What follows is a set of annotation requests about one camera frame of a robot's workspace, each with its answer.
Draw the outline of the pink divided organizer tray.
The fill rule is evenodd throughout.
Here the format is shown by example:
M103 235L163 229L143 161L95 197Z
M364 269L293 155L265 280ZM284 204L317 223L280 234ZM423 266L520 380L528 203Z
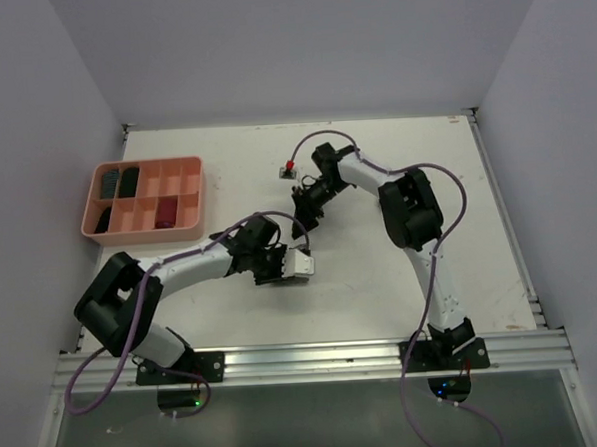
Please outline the pink divided organizer tray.
M121 177L122 171L131 166L140 171L136 196L118 198L119 179L115 197L102 200L99 190L102 174L117 168ZM106 162L94 170L80 230L84 237L103 247L197 240L205 230L204 186L203 162L196 156ZM164 197L177 198L177 220L175 228L156 229L156 207ZM95 234L97 220L108 206L112 210L108 231Z

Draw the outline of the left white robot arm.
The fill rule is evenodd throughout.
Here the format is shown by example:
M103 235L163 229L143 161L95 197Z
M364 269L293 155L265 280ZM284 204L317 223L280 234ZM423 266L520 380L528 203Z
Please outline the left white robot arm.
M74 316L115 357L125 348L158 365L171 382L187 380L194 360L189 344L153 322L161 299L188 286L249 271L258 285L282 279L287 247L274 240L279 225L256 216L228 234L212 234L182 253L135 259L109 258L77 302Z

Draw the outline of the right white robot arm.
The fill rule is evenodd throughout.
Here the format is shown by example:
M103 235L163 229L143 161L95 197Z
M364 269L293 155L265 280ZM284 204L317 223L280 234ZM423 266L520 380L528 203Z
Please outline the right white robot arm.
M328 143L315 149L312 161L320 170L318 178L292 190L297 219L292 236L299 237L301 227L315 229L325 204L349 186L374 195L388 238L408 257L420 282L427 316L419 326L431 335L433 361L447 369L457 366L476 335L445 265L444 219L425 173L418 167L389 172L363 158L354 146L336 150Z

